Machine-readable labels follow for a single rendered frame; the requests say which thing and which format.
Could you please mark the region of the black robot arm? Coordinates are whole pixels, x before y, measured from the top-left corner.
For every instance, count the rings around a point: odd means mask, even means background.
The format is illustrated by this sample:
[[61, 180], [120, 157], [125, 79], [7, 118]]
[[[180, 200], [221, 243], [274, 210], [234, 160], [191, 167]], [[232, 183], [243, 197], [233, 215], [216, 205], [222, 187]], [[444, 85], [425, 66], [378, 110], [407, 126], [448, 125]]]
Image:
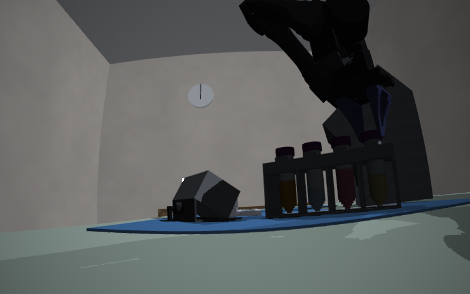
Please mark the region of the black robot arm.
[[[244, 0], [239, 7], [249, 26], [278, 44], [311, 91], [336, 109], [339, 97], [328, 88], [375, 68], [364, 39], [367, 0]], [[313, 56], [290, 28], [310, 42]]]

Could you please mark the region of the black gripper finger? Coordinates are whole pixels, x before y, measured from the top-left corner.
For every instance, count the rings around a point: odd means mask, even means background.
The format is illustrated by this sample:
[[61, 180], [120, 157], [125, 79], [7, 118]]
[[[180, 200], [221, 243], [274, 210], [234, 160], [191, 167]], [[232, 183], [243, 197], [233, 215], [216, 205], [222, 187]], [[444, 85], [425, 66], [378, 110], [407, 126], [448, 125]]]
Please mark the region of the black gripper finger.
[[366, 93], [373, 113], [379, 137], [384, 137], [385, 123], [391, 104], [391, 94], [380, 85], [366, 87]]
[[345, 115], [346, 119], [350, 122], [359, 142], [361, 142], [361, 133], [364, 132], [362, 105], [346, 97], [339, 98], [335, 102], [341, 112]]

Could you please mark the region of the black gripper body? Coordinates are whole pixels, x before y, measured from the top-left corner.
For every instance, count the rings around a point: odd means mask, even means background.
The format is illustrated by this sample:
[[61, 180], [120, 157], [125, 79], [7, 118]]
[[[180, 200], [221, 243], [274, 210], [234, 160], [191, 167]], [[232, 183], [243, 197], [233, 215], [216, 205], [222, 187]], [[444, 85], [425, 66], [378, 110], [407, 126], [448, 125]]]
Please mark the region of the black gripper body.
[[391, 77], [381, 67], [376, 67], [329, 87], [328, 93], [332, 98], [335, 98], [336, 96], [339, 98], [346, 97], [360, 105], [363, 105], [369, 103], [365, 88], [375, 84], [380, 85], [386, 91], [386, 87], [393, 87], [395, 85], [393, 77]]

